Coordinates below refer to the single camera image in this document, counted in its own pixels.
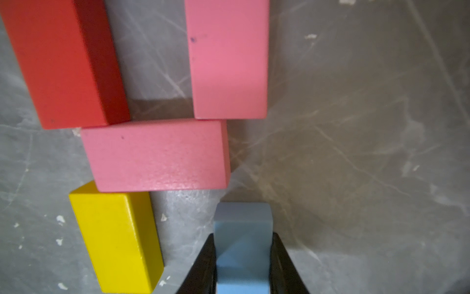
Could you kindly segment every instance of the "scratched surface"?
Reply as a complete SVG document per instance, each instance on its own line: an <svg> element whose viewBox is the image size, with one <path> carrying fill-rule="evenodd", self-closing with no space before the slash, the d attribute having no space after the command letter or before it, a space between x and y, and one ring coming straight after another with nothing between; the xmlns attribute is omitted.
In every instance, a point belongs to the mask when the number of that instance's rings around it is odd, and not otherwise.
<svg viewBox="0 0 470 294"><path fill-rule="evenodd" d="M133 119L190 117L183 1L107 9ZM311 293L467 294L469 11L272 0L268 117L229 122L226 191L152 194L155 293L177 290L222 199L271 204ZM1 293L100 293L67 197L92 179L76 134L40 129L0 24Z"/></svg>

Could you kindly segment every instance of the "gray table surface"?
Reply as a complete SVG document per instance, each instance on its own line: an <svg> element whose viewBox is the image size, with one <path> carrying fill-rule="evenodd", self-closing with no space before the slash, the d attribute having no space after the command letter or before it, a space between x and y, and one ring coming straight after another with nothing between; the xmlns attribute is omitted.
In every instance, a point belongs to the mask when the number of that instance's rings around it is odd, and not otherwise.
<svg viewBox="0 0 470 294"><path fill-rule="evenodd" d="M191 117L183 1L106 4L132 118ZM178 289L217 203L240 200L271 204L312 294L467 294L469 11L272 0L268 117L228 123L228 189L152 193L154 293ZM0 172L0 293L100 293L68 200L92 179L81 140L41 130L3 24Z"/></svg>

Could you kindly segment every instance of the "block side face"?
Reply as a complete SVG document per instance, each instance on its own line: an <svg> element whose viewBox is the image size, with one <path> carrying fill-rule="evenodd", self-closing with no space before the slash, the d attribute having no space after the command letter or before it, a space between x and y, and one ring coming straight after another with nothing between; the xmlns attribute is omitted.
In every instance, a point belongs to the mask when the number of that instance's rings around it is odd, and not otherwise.
<svg viewBox="0 0 470 294"><path fill-rule="evenodd" d="M0 13L43 128L106 125L74 1L1 1Z"/></svg>
<svg viewBox="0 0 470 294"><path fill-rule="evenodd" d="M96 276L107 293L149 293L126 194L71 194Z"/></svg>
<svg viewBox="0 0 470 294"><path fill-rule="evenodd" d="M217 282L218 294L269 294L269 283L243 284Z"/></svg>
<svg viewBox="0 0 470 294"><path fill-rule="evenodd" d="M89 61L108 124L130 120L111 30L102 0L75 0Z"/></svg>
<svg viewBox="0 0 470 294"><path fill-rule="evenodd" d="M221 121L184 119L88 128L81 134L99 191L160 191L226 188L220 130Z"/></svg>
<svg viewBox="0 0 470 294"><path fill-rule="evenodd" d="M186 0L185 9L195 117L265 118L269 1Z"/></svg>
<svg viewBox="0 0 470 294"><path fill-rule="evenodd" d="M147 268L149 289L153 291L162 276L164 265L150 195L148 192L130 193L129 199Z"/></svg>
<svg viewBox="0 0 470 294"><path fill-rule="evenodd" d="M222 132L222 150L224 155L224 164L225 164L225 182L228 184L230 182L230 176L232 175L232 170L230 167L230 151L228 149L228 133L227 133L227 121L223 120L220 124Z"/></svg>

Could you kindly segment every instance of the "light blue block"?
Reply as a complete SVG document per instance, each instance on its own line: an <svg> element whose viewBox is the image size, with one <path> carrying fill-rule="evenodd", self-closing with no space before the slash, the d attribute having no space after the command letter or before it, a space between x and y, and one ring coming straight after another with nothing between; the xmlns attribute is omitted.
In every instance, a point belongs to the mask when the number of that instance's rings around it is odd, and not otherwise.
<svg viewBox="0 0 470 294"><path fill-rule="evenodd" d="M273 215L267 203L220 202L214 215L219 294L269 294Z"/></svg>

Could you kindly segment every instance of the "white paint fleck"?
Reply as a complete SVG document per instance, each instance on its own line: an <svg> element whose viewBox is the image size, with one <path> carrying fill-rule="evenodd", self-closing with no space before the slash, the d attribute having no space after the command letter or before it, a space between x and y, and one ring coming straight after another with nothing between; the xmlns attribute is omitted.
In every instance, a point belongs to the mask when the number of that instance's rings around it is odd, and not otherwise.
<svg viewBox="0 0 470 294"><path fill-rule="evenodd" d="M316 39L316 38L317 38L316 34L308 34L308 35L304 36L305 40L313 40L313 39Z"/></svg>
<svg viewBox="0 0 470 294"><path fill-rule="evenodd" d="M65 223L65 219L61 215L58 215L55 219L59 222L59 225L61 226L63 226L63 224Z"/></svg>
<svg viewBox="0 0 470 294"><path fill-rule="evenodd" d="M68 290L68 288L63 283L59 283L57 286L62 290Z"/></svg>
<svg viewBox="0 0 470 294"><path fill-rule="evenodd" d="M72 129L73 135L76 136L76 137L80 137L80 130L81 130L81 129L82 129L82 128L80 128L80 127L73 128L73 129Z"/></svg>
<svg viewBox="0 0 470 294"><path fill-rule="evenodd" d="M354 5L356 4L356 0L339 0L339 4Z"/></svg>

